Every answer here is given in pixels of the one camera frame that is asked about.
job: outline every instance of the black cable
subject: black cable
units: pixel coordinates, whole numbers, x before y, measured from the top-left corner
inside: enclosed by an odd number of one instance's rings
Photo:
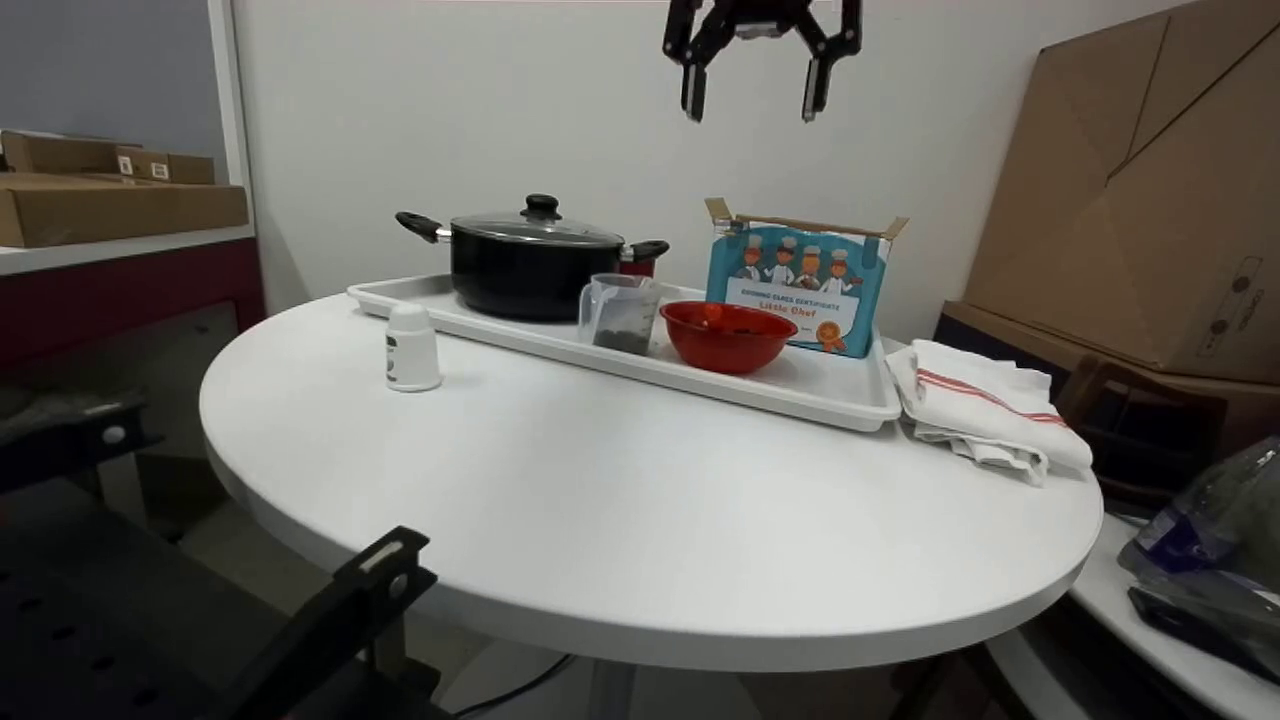
[[[481,700],[481,703],[469,703],[469,706],[450,712],[450,720],[463,720],[463,714],[476,714],[476,712],[493,712],[493,706],[498,706],[498,703],[513,703],[517,694],[523,694],[523,692],[548,683],[553,676],[558,676],[569,662],[573,662],[573,656],[558,656],[553,667],[545,667],[545,672],[530,676],[528,683],[509,687],[509,692],[498,692],[498,694],[486,694],[486,700]]]

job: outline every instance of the white tray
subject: white tray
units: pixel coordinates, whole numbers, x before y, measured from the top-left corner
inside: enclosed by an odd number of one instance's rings
[[[878,433],[900,417],[890,374],[884,368],[878,338],[866,359],[819,355],[805,346],[783,346],[778,359],[761,368],[755,374],[721,374],[692,363],[681,363],[663,318],[655,318],[647,355],[627,355],[612,346],[587,343],[576,322],[518,322],[481,316],[450,294],[447,275],[398,275],[378,284],[350,284],[347,294],[367,316],[393,316],[398,299],[426,302],[432,318],[447,334],[463,334],[476,343],[513,346],[523,355],[545,355],[641,384],[659,384],[692,395],[712,395],[725,403],[742,403],[776,417],[795,417],[811,425],[836,425],[851,433]]]

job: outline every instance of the pot handle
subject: pot handle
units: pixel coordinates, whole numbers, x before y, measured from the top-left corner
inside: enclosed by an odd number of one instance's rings
[[[436,225],[432,215],[417,215],[417,213],[394,213],[394,225],[409,226],[413,236],[424,236],[426,244],[444,241],[444,225]]]
[[[627,244],[627,248],[624,248],[624,264],[634,264],[634,258],[641,258],[641,264],[645,264],[645,258],[659,258],[659,257],[668,257],[668,248],[672,248],[668,241],[641,241],[641,244]]]

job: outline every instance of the pot lid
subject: pot lid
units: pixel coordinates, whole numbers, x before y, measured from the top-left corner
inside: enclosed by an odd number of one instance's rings
[[[523,213],[485,213],[450,219],[450,233],[509,241],[509,244],[553,244],[553,248],[620,248],[624,236],[600,233],[558,215],[558,200],[530,191]]]

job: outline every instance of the white round table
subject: white round table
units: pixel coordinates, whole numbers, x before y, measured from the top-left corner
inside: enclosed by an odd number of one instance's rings
[[[333,566],[393,522],[476,633],[615,662],[825,672],[936,656],[1045,611],[1101,533],[1091,477],[1007,481],[439,334],[444,388],[383,384],[347,294],[278,311],[202,374],[231,495]]]

